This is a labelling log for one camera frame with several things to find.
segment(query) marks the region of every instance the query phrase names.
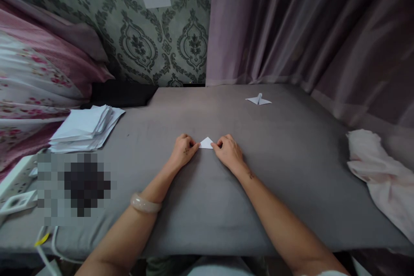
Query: hand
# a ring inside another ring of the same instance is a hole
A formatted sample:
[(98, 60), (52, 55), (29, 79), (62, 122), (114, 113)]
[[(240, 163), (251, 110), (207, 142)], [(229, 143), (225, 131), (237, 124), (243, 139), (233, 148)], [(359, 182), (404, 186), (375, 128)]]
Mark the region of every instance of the hand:
[(227, 166), (228, 169), (234, 174), (241, 168), (247, 168), (246, 163), (243, 161), (243, 152), (239, 145), (234, 141), (231, 135), (221, 137), (217, 144), (211, 143), (217, 157), (220, 161)]
[(174, 145), (171, 157), (168, 160), (169, 164), (177, 169), (181, 169), (191, 160), (199, 146), (200, 144), (195, 143), (191, 136), (181, 134), (176, 139), (176, 144)]

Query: wall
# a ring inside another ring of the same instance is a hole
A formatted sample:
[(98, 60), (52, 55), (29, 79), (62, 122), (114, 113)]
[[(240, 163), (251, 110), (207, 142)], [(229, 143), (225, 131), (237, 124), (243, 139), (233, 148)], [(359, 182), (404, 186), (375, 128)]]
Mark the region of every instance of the wall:
[(146, 9), (143, 0), (25, 0), (100, 35), (120, 79), (160, 86), (204, 83), (210, 0), (171, 0)]

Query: pixelated area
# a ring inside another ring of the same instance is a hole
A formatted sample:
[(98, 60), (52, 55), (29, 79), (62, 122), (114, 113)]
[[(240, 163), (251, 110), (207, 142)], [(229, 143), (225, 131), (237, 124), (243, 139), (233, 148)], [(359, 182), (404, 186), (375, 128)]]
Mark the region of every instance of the pixelated area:
[(45, 225), (74, 225), (102, 214), (116, 189), (111, 175), (98, 154), (39, 154), (38, 207), (44, 208)]

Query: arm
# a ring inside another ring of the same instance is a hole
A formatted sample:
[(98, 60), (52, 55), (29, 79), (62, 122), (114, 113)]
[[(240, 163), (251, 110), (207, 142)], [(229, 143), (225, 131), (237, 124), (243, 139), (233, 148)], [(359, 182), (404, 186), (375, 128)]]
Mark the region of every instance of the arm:
[[(199, 146), (190, 136), (179, 136), (170, 159), (140, 197), (153, 203), (162, 203), (174, 177)], [(156, 219), (156, 213), (143, 213), (128, 206), (82, 264), (76, 276), (128, 275), (145, 248)]]
[(317, 236), (251, 172), (231, 135), (211, 145), (241, 183), (273, 246), (294, 275), (314, 276), (328, 270), (348, 275)]

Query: folded paper triangle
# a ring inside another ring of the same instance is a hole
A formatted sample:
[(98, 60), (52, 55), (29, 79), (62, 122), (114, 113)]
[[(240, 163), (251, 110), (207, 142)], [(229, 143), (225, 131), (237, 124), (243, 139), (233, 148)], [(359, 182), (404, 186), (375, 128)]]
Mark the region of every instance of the folded paper triangle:
[(213, 141), (210, 138), (205, 138), (202, 142), (200, 142), (200, 149), (212, 149), (213, 147), (210, 145)]

